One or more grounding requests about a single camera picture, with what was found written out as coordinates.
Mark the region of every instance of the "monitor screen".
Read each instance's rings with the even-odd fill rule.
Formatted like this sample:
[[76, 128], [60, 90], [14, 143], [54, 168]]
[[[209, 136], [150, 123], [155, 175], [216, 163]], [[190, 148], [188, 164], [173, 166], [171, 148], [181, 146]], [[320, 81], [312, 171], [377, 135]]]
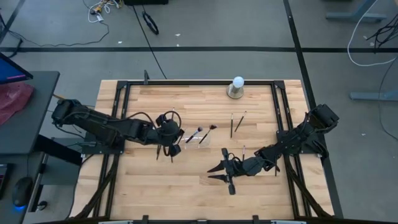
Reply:
[[33, 78], [33, 76], [29, 72], [15, 64], [5, 55], [0, 54], [0, 84], [18, 82], [31, 78]]

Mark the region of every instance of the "metal table leg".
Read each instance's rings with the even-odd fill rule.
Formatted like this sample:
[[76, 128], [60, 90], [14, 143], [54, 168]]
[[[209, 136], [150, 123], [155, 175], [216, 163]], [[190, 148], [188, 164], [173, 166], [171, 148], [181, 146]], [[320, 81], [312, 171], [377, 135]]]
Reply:
[[349, 94], [352, 100], [376, 100], [376, 101], [398, 101], [398, 90], [388, 91], [385, 93], [357, 93]]
[[[338, 19], [342, 21], [358, 22], [362, 15], [375, 3], [377, 0], [364, 0], [362, 5], [358, 7], [355, 12], [328, 12], [327, 19]], [[381, 22], [386, 19], [384, 14], [367, 13], [363, 17], [363, 22]]]

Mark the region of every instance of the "desk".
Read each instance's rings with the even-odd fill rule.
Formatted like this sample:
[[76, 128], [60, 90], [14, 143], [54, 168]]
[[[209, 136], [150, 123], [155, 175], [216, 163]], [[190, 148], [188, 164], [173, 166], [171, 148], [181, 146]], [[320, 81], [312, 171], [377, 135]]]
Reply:
[[[245, 145], [248, 158], [262, 146], [276, 142], [278, 126], [271, 88], [245, 85], [244, 96], [232, 100], [226, 95], [226, 85], [173, 85], [176, 81], [167, 82], [171, 85], [132, 86], [126, 116], [145, 111], [155, 119], [175, 107], [187, 133], [192, 133], [198, 126], [203, 126], [206, 131], [210, 124], [217, 124], [219, 128], [211, 132], [208, 147], [183, 149], [174, 157], [173, 164], [162, 154], [156, 161], [155, 146], [126, 142], [125, 153], [119, 160], [111, 219], [141, 220], [143, 215], [148, 215], [150, 220], [250, 220], [253, 215], [266, 220], [292, 219], [283, 159], [278, 160], [281, 172], [277, 177], [272, 169], [255, 177], [235, 178], [236, 195], [229, 195], [225, 183], [207, 178], [206, 173], [222, 159], [222, 147], [241, 157]], [[284, 83], [292, 121], [298, 125], [307, 111], [302, 84], [300, 80], [285, 80]], [[117, 80], [101, 82], [97, 111], [111, 114], [116, 85]], [[279, 90], [277, 94], [279, 102], [282, 102]], [[234, 124], [237, 125], [245, 110], [248, 111], [245, 119], [230, 139], [231, 113], [234, 113]], [[286, 119], [283, 122], [287, 129]], [[93, 156], [81, 168], [71, 216], [82, 210], [97, 189], [102, 158], [101, 155]], [[307, 188], [318, 203], [333, 214], [321, 160], [314, 154], [302, 154], [300, 158]], [[304, 215], [297, 188], [296, 193], [300, 214]], [[104, 205], [105, 202], [101, 204], [100, 215]]]
[[12, 190], [15, 183], [27, 175], [35, 180], [44, 154], [35, 152], [29, 156], [42, 126], [55, 85], [58, 82], [58, 72], [31, 72], [34, 78], [25, 83], [35, 90], [22, 111], [14, 114], [0, 126], [0, 163], [12, 165], [9, 181], [6, 184], [3, 198], [0, 200], [0, 217], [2, 223], [20, 223], [26, 208], [16, 210], [12, 204]]

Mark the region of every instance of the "light bulb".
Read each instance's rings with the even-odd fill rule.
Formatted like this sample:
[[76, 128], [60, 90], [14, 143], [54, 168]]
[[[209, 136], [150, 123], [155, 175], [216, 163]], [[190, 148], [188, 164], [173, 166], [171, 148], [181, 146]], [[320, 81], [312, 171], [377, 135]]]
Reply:
[[232, 83], [235, 88], [241, 88], [244, 84], [244, 79], [242, 77], [235, 77]]

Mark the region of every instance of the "wooden tabletop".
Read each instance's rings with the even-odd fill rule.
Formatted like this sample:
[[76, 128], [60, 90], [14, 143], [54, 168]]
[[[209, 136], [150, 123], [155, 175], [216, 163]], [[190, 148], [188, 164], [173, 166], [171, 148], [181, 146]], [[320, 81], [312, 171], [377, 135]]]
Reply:
[[[116, 83], [117, 80], [101, 82], [97, 111], [111, 114]], [[300, 80], [285, 80], [285, 84], [292, 120], [298, 125], [307, 111], [302, 85]], [[259, 215], [260, 219], [293, 218], [283, 159], [278, 160], [281, 172], [277, 177], [272, 169], [255, 177], [235, 178], [236, 195], [229, 195], [224, 182], [209, 179], [206, 173], [222, 160], [222, 147], [241, 157], [245, 145], [248, 158], [262, 146], [276, 142], [277, 122], [269, 87], [246, 85], [244, 96], [232, 100], [226, 95], [226, 86], [133, 86], [127, 116], [144, 111], [156, 119], [173, 107], [182, 117], [182, 128], [189, 134], [198, 126], [205, 131], [210, 124], [219, 128], [210, 133], [210, 141], [200, 149], [184, 149], [182, 144], [182, 152], [174, 157], [174, 163], [163, 154], [156, 161], [155, 146], [126, 142], [119, 161], [111, 219], [140, 220], [143, 215], [149, 215], [151, 220], [250, 220], [253, 215]], [[231, 113], [236, 126], [244, 111], [248, 113], [230, 139]], [[333, 214], [320, 159], [314, 154], [300, 158], [307, 188]], [[95, 192], [101, 162], [101, 155], [93, 156], [81, 168], [71, 216], [80, 212]], [[304, 215], [297, 188], [296, 192], [300, 214]]]

